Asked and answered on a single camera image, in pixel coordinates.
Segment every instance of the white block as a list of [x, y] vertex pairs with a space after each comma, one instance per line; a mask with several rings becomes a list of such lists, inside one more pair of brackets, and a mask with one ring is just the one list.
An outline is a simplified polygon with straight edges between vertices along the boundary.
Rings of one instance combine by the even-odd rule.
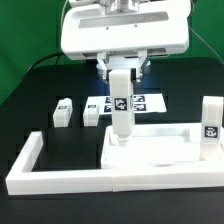
[[159, 94], [146, 94], [145, 95], [147, 108], [149, 112], [158, 112], [164, 113], [166, 112], [166, 105], [163, 100], [163, 95]]
[[85, 127], [97, 126], [99, 121], [99, 107], [101, 101], [102, 98], [100, 97], [88, 97], [83, 113]]
[[112, 104], [113, 132], [120, 144], [126, 144], [132, 135], [134, 117], [134, 94], [130, 69], [115, 69], [109, 73]]
[[64, 100], [59, 100], [53, 114], [54, 127], [68, 127], [72, 111], [73, 108], [71, 99], [65, 98]]
[[205, 96], [202, 107], [201, 160], [220, 159], [222, 118], [223, 97]]

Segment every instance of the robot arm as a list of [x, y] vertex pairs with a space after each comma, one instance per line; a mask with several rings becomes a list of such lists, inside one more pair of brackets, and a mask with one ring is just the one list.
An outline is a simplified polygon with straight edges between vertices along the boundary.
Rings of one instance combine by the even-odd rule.
[[149, 56], [183, 53], [189, 46], [191, 0], [70, 0], [61, 47], [73, 60], [97, 59], [109, 73], [112, 124], [120, 145], [134, 127], [133, 73]]

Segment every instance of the black tabletop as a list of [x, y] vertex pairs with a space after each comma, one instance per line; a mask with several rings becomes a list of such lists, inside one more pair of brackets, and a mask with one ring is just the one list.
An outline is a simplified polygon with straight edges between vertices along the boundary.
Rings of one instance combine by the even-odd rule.
[[[135, 94], [163, 93], [166, 113], [136, 115], [136, 123], [200, 122], [203, 96], [224, 96], [224, 67], [209, 58], [152, 61]], [[224, 222], [224, 188], [176, 189], [36, 196], [8, 196], [5, 177], [31, 131], [42, 131], [44, 147], [33, 172], [100, 169], [105, 128], [83, 126], [88, 96], [109, 95], [96, 65], [34, 69], [0, 107], [0, 223], [186, 223]], [[54, 128], [59, 99], [69, 97], [68, 128]]]

